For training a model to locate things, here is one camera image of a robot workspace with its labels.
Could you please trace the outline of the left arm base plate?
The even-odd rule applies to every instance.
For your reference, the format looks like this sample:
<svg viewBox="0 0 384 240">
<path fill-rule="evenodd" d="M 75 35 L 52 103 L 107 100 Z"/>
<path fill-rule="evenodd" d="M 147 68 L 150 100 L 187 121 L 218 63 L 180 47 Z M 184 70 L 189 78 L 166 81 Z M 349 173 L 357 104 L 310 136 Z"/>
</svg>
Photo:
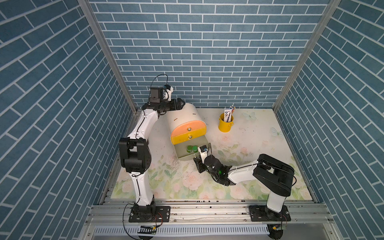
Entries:
<svg viewBox="0 0 384 240">
<path fill-rule="evenodd" d="M 129 223 L 168 223 L 171 215 L 170 206 L 133 206 Z"/>
</svg>

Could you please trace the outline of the yellow drawer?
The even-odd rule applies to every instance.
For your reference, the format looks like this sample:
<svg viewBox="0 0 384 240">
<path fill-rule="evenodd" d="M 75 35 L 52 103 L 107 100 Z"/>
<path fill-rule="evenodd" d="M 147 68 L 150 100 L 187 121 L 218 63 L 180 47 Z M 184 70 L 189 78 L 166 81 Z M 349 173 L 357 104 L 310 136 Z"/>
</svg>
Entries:
<svg viewBox="0 0 384 240">
<path fill-rule="evenodd" d="M 171 133 L 171 142 L 173 145 L 184 143 L 186 141 L 196 139 L 205 135 L 207 132 L 207 127 L 199 128 L 193 130 L 191 127 L 179 128 L 174 130 Z"/>
</svg>

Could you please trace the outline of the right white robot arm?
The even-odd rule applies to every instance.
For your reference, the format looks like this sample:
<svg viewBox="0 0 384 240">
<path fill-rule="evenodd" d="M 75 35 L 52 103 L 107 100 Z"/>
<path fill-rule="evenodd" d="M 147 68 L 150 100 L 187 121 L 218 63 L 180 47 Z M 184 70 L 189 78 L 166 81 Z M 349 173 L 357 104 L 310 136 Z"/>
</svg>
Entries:
<svg viewBox="0 0 384 240">
<path fill-rule="evenodd" d="M 293 167 L 267 154 L 261 154 L 256 161 L 241 166 L 225 166 L 207 152 L 194 157 L 194 162 L 199 173 L 208 172 L 216 183 L 226 187 L 258 180 L 270 190 L 265 207 L 267 213 L 282 212 L 285 200 L 297 182 Z"/>
</svg>

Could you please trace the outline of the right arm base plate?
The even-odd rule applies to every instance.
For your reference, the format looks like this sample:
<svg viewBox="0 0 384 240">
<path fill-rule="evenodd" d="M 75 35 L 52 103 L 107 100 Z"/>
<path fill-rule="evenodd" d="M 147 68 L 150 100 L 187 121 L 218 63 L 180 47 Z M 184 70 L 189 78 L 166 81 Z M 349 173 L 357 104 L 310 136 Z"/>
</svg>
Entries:
<svg viewBox="0 0 384 240">
<path fill-rule="evenodd" d="M 288 207 L 283 205 L 282 210 L 276 213 L 267 208 L 267 206 L 252 205 L 249 206 L 252 222 L 290 222 L 291 216 Z"/>
</svg>

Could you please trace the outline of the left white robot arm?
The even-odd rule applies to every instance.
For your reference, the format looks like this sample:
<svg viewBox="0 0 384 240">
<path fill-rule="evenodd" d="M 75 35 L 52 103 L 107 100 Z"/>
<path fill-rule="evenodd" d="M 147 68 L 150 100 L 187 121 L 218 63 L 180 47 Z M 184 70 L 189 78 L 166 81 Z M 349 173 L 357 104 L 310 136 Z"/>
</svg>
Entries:
<svg viewBox="0 0 384 240">
<path fill-rule="evenodd" d="M 149 100 L 142 106 L 136 126 L 126 138 L 119 140 L 121 165 L 133 180 L 136 205 L 140 207 L 149 207 L 154 201 L 147 174 L 152 162 L 149 134 L 160 116 L 181 110 L 186 104 L 180 98 L 173 99 L 173 91 L 170 85 L 151 87 Z"/>
</svg>

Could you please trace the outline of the orange top drawer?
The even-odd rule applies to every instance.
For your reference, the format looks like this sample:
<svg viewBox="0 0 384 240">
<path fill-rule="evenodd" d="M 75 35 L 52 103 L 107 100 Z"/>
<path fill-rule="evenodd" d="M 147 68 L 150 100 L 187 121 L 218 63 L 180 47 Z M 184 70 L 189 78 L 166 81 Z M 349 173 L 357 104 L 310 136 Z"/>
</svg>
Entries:
<svg viewBox="0 0 384 240">
<path fill-rule="evenodd" d="M 184 122 L 181 118 L 177 118 L 171 122 L 171 136 L 176 137 L 186 133 L 191 133 L 194 131 L 201 132 L 202 135 L 205 135 L 207 132 L 207 126 L 205 122 L 201 120 L 193 120 Z"/>
</svg>

